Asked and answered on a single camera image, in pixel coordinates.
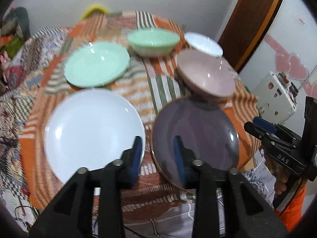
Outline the person's right hand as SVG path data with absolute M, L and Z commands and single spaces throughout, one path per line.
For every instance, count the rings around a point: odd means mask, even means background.
M 287 176 L 279 176 L 276 179 L 275 182 L 275 193 L 280 195 L 282 194 L 284 191 L 286 191 L 287 186 L 286 183 L 288 181 L 288 177 Z

